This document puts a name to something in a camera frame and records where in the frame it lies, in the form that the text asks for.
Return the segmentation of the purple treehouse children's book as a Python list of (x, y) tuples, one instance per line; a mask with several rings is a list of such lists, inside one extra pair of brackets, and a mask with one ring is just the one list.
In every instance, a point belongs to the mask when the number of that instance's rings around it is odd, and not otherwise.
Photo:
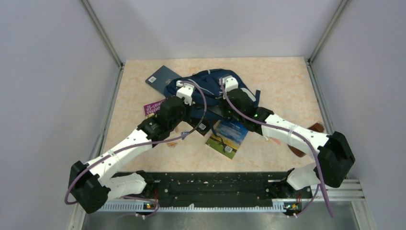
[(165, 99), (144, 105), (145, 117), (149, 118), (155, 115), (160, 110), (160, 106), (164, 101)]

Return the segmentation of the navy blue student backpack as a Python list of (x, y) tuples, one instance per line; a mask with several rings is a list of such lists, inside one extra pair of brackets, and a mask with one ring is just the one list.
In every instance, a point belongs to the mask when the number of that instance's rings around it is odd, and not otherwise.
[(222, 90), (220, 89), (219, 79), (228, 76), (234, 77), (238, 82), (238, 87), (248, 94), (252, 104), (254, 106), (258, 106), (260, 91), (256, 91), (256, 93), (253, 94), (242, 79), (234, 71), (229, 69), (208, 69), (188, 77), (173, 79), (167, 86), (165, 86), (163, 94), (166, 98), (174, 96), (178, 90), (177, 82), (192, 80), (200, 86), (205, 95), (207, 103), (205, 119), (227, 120), (230, 119), (230, 117), (223, 116), (223, 111), (219, 108), (219, 99), (222, 98)]

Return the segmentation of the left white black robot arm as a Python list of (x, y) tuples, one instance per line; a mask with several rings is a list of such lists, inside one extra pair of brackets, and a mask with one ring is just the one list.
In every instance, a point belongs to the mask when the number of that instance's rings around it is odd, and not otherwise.
[(86, 213), (99, 210), (108, 200), (123, 196), (126, 186), (135, 185), (135, 192), (142, 198), (153, 194), (154, 186), (134, 173), (120, 178), (113, 176), (128, 162), (160, 143), (173, 141), (170, 133), (187, 119), (192, 109), (191, 96), (172, 96), (160, 106), (158, 113), (145, 119), (122, 142), (101, 156), (82, 163), (77, 161), (70, 168), (68, 191), (65, 203), (69, 205), (69, 195), (75, 198)]

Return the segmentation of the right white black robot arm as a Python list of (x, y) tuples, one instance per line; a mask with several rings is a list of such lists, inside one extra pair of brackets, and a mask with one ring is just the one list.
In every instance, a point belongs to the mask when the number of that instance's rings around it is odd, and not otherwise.
[(339, 188), (355, 163), (346, 137), (313, 131), (281, 118), (273, 111), (255, 106), (252, 98), (239, 88), (226, 92), (222, 89), (223, 116), (236, 119), (247, 130), (267, 138), (284, 141), (305, 154), (314, 162), (294, 168), (281, 184), (286, 197), (294, 197), (304, 187), (320, 184)]

